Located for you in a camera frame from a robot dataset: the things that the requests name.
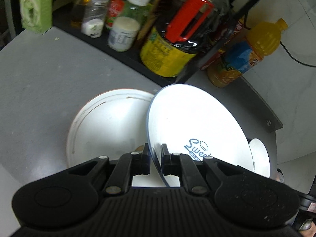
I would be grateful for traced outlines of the large white plate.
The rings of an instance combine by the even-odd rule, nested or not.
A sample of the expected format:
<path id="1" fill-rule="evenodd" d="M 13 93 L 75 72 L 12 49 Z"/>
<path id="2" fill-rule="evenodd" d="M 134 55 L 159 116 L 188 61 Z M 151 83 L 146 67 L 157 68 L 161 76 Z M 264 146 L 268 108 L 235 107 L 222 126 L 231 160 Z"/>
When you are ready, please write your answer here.
<path id="1" fill-rule="evenodd" d="M 111 160 L 147 142 L 146 117 L 153 94 L 131 88 L 94 97 L 75 116 L 66 141 L 72 167 L 102 155 Z"/>

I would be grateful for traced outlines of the white plate blue rim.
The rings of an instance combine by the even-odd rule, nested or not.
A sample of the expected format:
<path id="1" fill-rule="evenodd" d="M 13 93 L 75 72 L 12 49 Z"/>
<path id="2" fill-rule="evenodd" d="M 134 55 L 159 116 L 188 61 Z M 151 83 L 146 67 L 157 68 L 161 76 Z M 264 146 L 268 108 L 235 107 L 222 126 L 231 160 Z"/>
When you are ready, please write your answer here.
<path id="1" fill-rule="evenodd" d="M 161 174 L 161 144 L 169 153 L 183 153 L 194 161 L 214 157 L 254 171 L 246 136 L 230 111 L 208 92 L 187 84 L 159 90 L 146 118 L 151 155 L 151 187 L 178 187 L 176 176 Z"/>

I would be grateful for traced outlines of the white lid spice jar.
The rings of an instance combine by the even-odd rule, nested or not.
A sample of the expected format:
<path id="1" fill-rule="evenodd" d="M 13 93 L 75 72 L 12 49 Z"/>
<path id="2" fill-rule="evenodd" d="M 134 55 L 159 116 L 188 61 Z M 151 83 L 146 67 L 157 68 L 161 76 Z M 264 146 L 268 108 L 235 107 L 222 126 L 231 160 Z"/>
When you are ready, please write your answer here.
<path id="1" fill-rule="evenodd" d="M 123 11 L 115 19 L 109 33 L 108 45 L 111 49 L 124 52 L 131 48 L 149 2 L 150 0 L 126 0 Z"/>

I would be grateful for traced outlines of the red can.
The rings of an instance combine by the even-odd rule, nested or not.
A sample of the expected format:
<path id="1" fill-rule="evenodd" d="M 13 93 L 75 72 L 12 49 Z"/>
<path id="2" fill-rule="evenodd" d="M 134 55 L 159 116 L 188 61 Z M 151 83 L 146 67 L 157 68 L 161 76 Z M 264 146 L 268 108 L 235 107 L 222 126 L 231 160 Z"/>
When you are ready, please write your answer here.
<path id="1" fill-rule="evenodd" d="M 213 62 L 221 57 L 224 52 L 233 44 L 234 39 L 244 30 L 245 28 L 245 16 L 238 19 L 232 27 L 224 29 L 220 35 L 218 35 L 212 42 L 213 47 L 211 48 L 211 55 L 207 55 L 204 59 L 200 70 L 206 70 Z"/>

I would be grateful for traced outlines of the black storage rack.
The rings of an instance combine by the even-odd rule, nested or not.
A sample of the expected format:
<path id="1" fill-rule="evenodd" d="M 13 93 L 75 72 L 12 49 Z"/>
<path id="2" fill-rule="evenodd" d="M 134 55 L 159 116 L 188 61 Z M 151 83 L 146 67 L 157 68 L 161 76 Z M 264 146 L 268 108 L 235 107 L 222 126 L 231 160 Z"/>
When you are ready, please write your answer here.
<path id="1" fill-rule="evenodd" d="M 139 50 L 132 48 L 131 50 L 123 53 L 119 53 L 109 48 L 105 44 L 105 39 L 108 37 L 107 33 L 104 33 L 100 38 L 92 39 L 88 36 L 82 34 L 79 30 L 72 28 L 70 24 L 70 13 L 72 10 L 72 5 L 69 3 L 63 5 L 59 9 L 53 12 L 53 26 L 71 34 L 72 36 L 96 47 L 97 49 L 107 53 L 111 57 L 119 60 L 120 62 L 126 64 L 128 67 L 136 70 L 143 76 L 152 80 L 161 87 L 165 87 L 169 84 L 180 84 L 184 83 L 196 72 L 199 71 L 200 67 L 203 66 L 215 53 L 223 47 L 223 45 L 232 36 L 234 28 L 237 26 L 237 21 L 241 19 L 244 15 L 247 15 L 250 9 L 252 9 L 260 0 L 248 0 L 239 11 L 233 13 L 232 15 L 225 16 L 225 21 L 219 25 L 219 28 L 214 32 L 212 39 L 215 41 L 214 44 L 208 46 L 205 52 L 201 52 L 190 62 L 188 62 L 184 69 L 179 73 L 178 76 L 173 78 L 165 78 L 158 76 L 157 74 L 151 72 L 145 67 L 145 65 L 140 60 Z"/>

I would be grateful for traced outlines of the orange juice bottle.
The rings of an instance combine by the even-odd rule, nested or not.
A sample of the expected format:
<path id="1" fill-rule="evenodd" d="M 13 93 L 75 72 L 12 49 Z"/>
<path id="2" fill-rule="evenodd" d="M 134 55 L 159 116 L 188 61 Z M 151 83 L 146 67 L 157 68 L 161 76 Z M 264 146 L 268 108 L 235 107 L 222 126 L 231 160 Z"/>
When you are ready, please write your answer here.
<path id="1" fill-rule="evenodd" d="M 208 67 L 211 83 L 223 88 L 256 66 L 279 47 L 282 32 L 287 28 L 282 18 L 274 23 L 258 23 Z"/>

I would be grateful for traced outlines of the clear salt shaker jar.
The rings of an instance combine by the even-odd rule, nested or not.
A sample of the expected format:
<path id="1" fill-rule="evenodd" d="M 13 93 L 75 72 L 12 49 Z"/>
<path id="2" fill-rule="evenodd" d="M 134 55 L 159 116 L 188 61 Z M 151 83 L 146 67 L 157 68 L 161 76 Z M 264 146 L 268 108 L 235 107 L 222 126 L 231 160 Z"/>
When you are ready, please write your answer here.
<path id="1" fill-rule="evenodd" d="M 110 0 L 90 0 L 86 6 L 81 32 L 91 38 L 99 38 L 102 34 L 105 16 Z"/>

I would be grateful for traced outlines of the soy sauce bottle yellow label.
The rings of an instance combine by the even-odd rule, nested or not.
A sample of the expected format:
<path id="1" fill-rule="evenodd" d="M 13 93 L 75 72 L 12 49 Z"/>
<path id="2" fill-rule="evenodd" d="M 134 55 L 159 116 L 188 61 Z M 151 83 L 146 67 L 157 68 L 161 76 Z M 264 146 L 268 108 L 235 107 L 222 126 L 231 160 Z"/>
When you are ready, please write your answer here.
<path id="1" fill-rule="evenodd" d="M 165 0 L 140 51 L 142 63 L 164 78 L 178 76 L 229 12 L 229 0 Z"/>

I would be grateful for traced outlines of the red label sauce bottle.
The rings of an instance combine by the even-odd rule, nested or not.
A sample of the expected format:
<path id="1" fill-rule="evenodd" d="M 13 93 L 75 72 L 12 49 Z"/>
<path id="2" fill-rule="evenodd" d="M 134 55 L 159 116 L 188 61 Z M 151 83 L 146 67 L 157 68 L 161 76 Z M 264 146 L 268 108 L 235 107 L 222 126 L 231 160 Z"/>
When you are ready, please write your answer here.
<path id="1" fill-rule="evenodd" d="M 122 12 L 124 7 L 123 0 L 110 0 L 109 8 L 107 11 L 107 16 L 105 19 L 105 27 L 111 29 L 115 19 Z"/>

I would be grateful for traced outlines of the green tissue carton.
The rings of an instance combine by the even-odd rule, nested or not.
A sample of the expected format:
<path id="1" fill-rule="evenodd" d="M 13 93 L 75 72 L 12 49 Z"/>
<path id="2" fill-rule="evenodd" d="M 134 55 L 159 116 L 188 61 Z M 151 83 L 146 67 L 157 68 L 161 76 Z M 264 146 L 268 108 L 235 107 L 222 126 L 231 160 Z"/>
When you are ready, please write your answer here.
<path id="1" fill-rule="evenodd" d="M 20 0 L 21 24 L 24 29 L 43 34 L 52 27 L 53 0 Z"/>

